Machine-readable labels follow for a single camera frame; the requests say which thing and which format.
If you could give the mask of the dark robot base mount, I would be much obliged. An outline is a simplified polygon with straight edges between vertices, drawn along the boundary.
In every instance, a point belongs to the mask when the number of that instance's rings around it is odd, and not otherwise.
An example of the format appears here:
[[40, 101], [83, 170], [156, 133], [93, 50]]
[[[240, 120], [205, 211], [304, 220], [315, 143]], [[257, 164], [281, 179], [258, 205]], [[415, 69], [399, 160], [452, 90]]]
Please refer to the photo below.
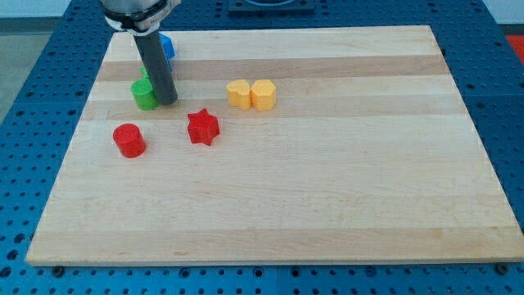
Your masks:
[[315, 0], [228, 0], [229, 13], [312, 12]]

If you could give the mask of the robot arm flange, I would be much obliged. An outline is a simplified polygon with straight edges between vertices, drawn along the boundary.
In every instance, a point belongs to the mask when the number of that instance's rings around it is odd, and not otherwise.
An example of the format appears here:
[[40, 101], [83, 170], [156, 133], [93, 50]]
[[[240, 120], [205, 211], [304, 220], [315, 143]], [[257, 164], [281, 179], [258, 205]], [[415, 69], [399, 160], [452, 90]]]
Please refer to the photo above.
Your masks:
[[109, 26], [143, 36], [160, 28], [160, 23], [181, 0], [100, 0]]

